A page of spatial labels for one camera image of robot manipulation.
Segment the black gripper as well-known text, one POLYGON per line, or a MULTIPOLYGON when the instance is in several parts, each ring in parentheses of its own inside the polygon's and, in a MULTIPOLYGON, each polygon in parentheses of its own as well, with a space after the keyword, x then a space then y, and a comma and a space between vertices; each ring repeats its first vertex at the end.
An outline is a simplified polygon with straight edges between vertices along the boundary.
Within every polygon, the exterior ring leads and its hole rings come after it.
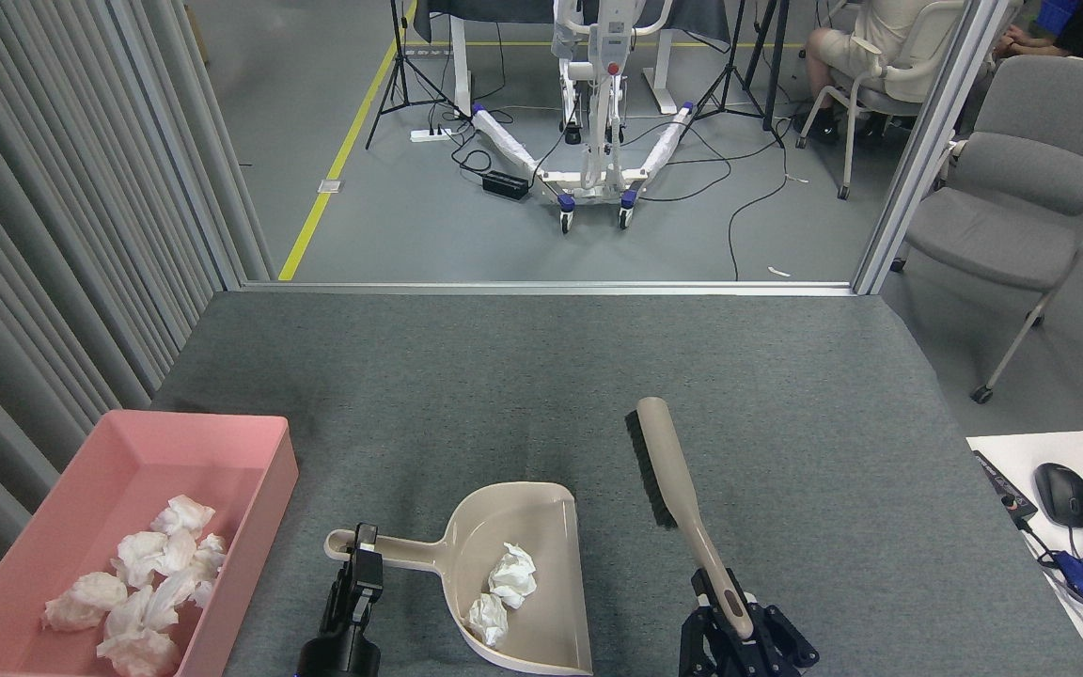
POLYGON ((310 639, 298 655, 296 676, 378 676, 379 647, 358 636, 354 612, 369 612, 383 593, 383 558, 375 549, 378 528, 357 526, 350 560, 339 567, 319 635, 310 639))
POLYGON ((692 575, 691 584, 699 606, 681 626, 679 676, 804 674, 820 660, 781 608, 761 604, 752 593, 746 593, 746 609, 753 634, 746 645, 734 646, 733 627, 703 569, 692 575))

